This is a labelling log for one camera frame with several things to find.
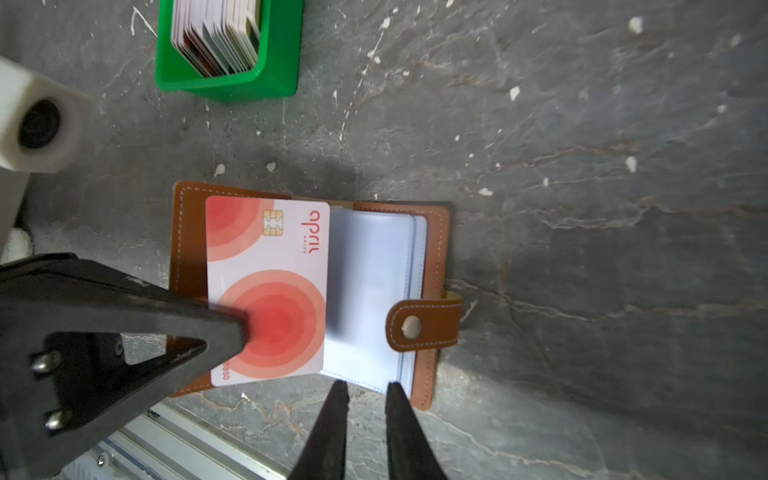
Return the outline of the brown leather card holder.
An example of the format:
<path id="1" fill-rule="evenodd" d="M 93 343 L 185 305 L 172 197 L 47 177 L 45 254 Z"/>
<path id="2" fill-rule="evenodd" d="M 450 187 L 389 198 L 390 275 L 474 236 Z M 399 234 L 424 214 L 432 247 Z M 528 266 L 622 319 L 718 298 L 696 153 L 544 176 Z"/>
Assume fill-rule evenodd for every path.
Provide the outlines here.
<path id="1" fill-rule="evenodd" d="M 327 203 L 326 331 L 318 373 L 378 393 L 397 382 L 415 408 L 430 408 L 437 354 L 457 343 L 462 309 L 461 298 L 444 287 L 445 207 L 309 200 L 181 181 L 173 197 L 170 288 L 208 306 L 205 202 L 211 196 Z M 182 393 L 215 388 L 212 370 Z"/>

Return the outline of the green plastic card tray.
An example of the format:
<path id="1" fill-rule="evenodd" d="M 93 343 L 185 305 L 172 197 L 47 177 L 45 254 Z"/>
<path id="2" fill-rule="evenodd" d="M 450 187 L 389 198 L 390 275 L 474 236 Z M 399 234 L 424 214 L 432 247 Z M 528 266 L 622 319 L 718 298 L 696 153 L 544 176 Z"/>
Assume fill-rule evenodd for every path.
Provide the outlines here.
<path id="1" fill-rule="evenodd" d="M 261 43 L 256 67 L 248 72 L 204 78 L 173 47 L 175 1 L 159 3 L 155 80 L 164 92 L 184 92 L 221 103 L 292 96 L 298 83 L 304 2 L 261 1 Z"/>

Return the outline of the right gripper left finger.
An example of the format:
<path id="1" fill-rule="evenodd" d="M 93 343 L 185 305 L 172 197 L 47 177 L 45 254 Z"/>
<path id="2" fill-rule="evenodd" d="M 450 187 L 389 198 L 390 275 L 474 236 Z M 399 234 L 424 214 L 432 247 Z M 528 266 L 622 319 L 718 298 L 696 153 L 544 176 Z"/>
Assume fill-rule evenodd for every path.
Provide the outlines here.
<path id="1" fill-rule="evenodd" d="M 348 384 L 336 380 L 288 479 L 344 478 L 348 407 Z"/>

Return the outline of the white red circles credit card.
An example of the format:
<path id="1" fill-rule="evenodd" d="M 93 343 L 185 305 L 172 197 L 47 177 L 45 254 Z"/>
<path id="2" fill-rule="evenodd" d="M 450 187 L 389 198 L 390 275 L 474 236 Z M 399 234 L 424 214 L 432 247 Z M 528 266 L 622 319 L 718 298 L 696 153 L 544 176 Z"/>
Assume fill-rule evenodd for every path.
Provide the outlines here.
<path id="1" fill-rule="evenodd" d="M 214 368 L 215 387 L 318 373 L 324 363 L 330 206 L 211 196 L 208 300 L 246 319 L 247 344 Z"/>

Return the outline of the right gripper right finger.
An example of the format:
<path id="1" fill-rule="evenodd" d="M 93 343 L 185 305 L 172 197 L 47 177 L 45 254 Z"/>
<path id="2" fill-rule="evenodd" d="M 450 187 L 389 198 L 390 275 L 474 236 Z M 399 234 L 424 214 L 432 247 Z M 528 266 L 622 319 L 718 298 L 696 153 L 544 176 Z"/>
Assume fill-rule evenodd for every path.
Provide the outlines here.
<path id="1" fill-rule="evenodd" d="M 400 383 L 388 385 L 385 416 L 389 478 L 447 480 Z"/>

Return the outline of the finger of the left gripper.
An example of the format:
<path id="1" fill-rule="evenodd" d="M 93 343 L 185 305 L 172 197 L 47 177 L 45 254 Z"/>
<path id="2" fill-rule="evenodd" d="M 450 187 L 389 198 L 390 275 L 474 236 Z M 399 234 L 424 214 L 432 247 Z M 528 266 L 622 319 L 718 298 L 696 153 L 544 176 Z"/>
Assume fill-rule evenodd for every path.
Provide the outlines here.
<path id="1" fill-rule="evenodd" d="M 1 475 L 47 479 L 240 353 L 239 314 L 71 253 L 1 268 Z"/>

